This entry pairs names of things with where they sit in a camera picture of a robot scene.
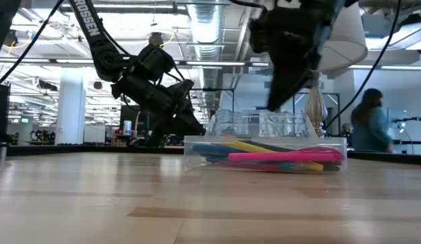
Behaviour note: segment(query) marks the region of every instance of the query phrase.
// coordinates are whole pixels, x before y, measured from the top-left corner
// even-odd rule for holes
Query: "clear plastic bin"
[[[187,169],[326,174],[347,169],[346,138],[186,136]]]
[[[210,119],[206,136],[253,137],[316,137],[313,126],[305,114],[272,113],[263,110],[218,110]]]

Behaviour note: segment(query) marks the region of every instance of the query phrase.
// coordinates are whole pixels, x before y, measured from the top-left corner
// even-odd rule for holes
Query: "wooden table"
[[[0,166],[0,244],[421,244],[421,166],[346,175],[182,172],[182,157],[71,153]]]

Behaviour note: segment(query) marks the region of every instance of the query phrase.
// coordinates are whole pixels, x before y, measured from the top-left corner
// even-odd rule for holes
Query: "woman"
[[[367,89],[361,103],[351,115],[352,143],[355,150],[392,152],[392,139],[388,135],[388,121],[381,107],[382,92],[378,89]]]

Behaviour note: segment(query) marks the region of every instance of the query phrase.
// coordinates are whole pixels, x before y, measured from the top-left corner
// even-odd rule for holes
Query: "desk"
[[[0,243],[421,244],[421,166],[347,175],[192,170],[182,157],[9,157]]]

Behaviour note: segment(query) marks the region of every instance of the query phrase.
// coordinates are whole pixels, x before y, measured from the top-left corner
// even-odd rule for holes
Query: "dark hair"
[[[353,122],[368,123],[372,109],[382,106],[380,101],[382,97],[382,92],[378,89],[370,88],[365,90],[361,103],[353,111]]]

